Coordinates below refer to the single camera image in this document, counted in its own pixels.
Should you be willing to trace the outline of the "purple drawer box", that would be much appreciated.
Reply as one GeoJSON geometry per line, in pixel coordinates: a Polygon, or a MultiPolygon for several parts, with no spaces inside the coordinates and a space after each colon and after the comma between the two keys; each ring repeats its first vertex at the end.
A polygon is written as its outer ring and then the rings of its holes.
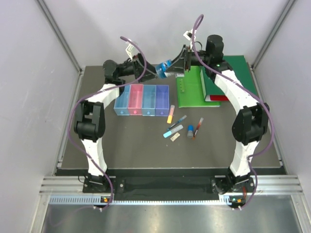
{"type": "Polygon", "coordinates": [[[155,101],[155,115],[167,116],[170,109],[170,94],[168,85],[156,85],[156,101],[155,101]]]}

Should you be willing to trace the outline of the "dark green binder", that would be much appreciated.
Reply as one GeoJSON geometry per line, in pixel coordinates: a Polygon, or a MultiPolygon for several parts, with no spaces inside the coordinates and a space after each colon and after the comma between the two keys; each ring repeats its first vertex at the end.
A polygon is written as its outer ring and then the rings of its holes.
{"type": "MultiPolygon", "coordinates": [[[[224,56],[224,59],[231,65],[241,84],[253,94],[257,95],[257,89],[245,57],[243,55],[224,56]]],[[[225,95],[207,76],[205,67],[201,67],[200,76],[205,102],[213,102],[209,98],[210,95],[225,95]]]]}

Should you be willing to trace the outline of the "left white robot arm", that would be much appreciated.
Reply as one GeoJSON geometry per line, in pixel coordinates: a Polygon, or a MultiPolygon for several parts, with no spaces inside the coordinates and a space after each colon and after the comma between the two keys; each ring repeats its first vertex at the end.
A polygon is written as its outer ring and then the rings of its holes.
{"type": "Polygon", "coordinates": [[[141,53],[122,64],[107,60],[103,64],[104,85],[77,104],[73,122],[74,132],[81,140],[87,153],[88,172],[85,175],[84,193],[105,193],[112,191],[112,183],[106,174],[102,139],[105,132],[105,108],[119,97],[128,85],[123,76],[135,76],[137,81],[154,75],[155,68],[141,53]]]}

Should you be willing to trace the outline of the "red folder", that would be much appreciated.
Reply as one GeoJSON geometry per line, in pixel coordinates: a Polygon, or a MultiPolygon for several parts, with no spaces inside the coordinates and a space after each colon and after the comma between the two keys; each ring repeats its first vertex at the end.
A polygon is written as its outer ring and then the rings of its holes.
{"type": "Polygon", "coordinates": [[[228,98],[225,95],[210,95],[211,101],[228,101],[228,98]]]}

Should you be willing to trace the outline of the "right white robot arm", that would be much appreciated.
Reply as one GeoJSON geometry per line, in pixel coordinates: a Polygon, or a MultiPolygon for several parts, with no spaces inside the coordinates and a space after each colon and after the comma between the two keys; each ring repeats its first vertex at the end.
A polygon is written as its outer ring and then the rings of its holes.
{"type": "Polygon", "coordinates": [[[224,178],[217,178],[213,188],[219,194],[238,192],[250,184],[251,160],[256,147],[268,129],[269,106],[247,89],[224,59],[223,38],[208,36],[205,50],[195,52],[194,46],[183,46],[172,61],[164,65],[166,73],[181,74],[190,66],[203,66],[206,75],[220,88],[232,104],[236,118],[232,133],[236,140],[233,161],[224,178]]]}

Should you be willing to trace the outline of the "blue slime jar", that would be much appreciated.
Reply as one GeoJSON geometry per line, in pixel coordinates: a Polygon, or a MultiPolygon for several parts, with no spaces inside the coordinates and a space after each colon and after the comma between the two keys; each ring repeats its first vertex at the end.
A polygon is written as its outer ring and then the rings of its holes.
{"type": "Polygon", "coordinates": [[[156,73],[160,79],[165,79],[173,75],[173,73],[169,73],[167,70],[172,65],[171,60],[167,60],[155,66],[156,73]]]}

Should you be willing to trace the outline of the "pink drawer box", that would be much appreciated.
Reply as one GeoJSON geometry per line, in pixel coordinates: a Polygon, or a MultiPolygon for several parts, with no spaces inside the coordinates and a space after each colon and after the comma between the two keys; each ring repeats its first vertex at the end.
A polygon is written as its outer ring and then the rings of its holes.
{"type": "Polygon", "coordinates": [[[130,115],[142,115],[143,85],[132,84],[130,87],[128,111],[130,115]]]}

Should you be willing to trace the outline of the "light green folder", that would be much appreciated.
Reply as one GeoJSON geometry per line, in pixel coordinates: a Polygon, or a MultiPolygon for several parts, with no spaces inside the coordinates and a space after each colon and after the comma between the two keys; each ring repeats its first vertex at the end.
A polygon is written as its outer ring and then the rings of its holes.
{"type": "Polygon", "coordinates": [[[218,101],[205,101],[200,73],[200,67],[192,66],[190,71],[176,75],[179,108],[221,106],[221,103],[218,101]]]}

